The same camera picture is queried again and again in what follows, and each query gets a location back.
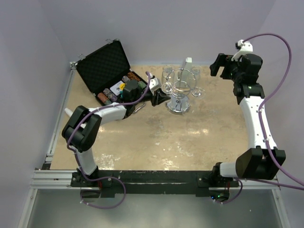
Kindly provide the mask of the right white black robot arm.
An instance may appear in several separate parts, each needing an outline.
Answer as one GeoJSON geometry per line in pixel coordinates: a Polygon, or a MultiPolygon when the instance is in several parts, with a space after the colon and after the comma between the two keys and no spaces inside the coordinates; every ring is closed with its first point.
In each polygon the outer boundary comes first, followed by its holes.
{"type": "Polygon", "coordinates": [[[240,106],[248,134],[248,150],[235,162],[218,162],[214,167],[212,182],[221,187],[229,178],[272,180],[286,159],[285,151],[278,149],[266,120],[263,87],[257,82],[263,64],[261,57],[254,54],[241,56],[237,61],[231,55],[218,54],[210,65],[211,76],[216,76],[220,67],[222,79],[234,83],[233,93],[240,106]]]}

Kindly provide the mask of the clear wine glass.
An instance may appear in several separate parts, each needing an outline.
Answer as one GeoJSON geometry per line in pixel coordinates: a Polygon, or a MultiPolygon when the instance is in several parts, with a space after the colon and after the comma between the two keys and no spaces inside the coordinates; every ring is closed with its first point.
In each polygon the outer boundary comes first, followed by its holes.
{"type": "Polygon", "coordinates": [[[195,88],[193,88],[191,94],[197,99],[202,99],[205,97],[206,92],[203,88],[196,86],[195,88]]]}
{"type": "Polygon", "coordinates": [[[173,89],[174,89],[174,86],[171,82],[165,82],[161,86],[161,90],[167,95],[172,94],[173,89]]]}

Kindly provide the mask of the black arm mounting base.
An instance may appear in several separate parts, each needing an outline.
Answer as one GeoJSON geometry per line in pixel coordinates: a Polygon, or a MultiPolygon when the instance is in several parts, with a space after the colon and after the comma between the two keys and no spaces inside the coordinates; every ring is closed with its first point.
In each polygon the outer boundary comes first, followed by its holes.
{"type": "Polygon", "coordinates": [[[80,171],[72,173],[71,186],[96,188],[103,198],[115,194],[186,194],[208,197],[209,188],[238,187],[232,178],[216,176],[211,171],[126,171],[99,170],[86,180],[80,171]]]}

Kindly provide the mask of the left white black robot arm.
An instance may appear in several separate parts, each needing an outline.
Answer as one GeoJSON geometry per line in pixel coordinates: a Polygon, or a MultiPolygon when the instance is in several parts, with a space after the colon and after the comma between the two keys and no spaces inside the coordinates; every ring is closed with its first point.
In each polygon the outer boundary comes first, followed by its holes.
{"type": "Polygon", "coordinates": [[[157,78],[151,79],[145,88],[141,88],[138,81],[130,80],[119,92],[117,101],[98,108],[80,105],[72,112],[62,131],[62,137],[66,140],[67,148],[74,154],[78,169],[82,172],[83,183],[94,186],[98,182],[98,166],[94,161],[92,146],[99,127],[129,117],[140,102],[150,101],[152,106],[162,104],[170,99],[171,92],[172,88],[161,85],[157,78]]]}

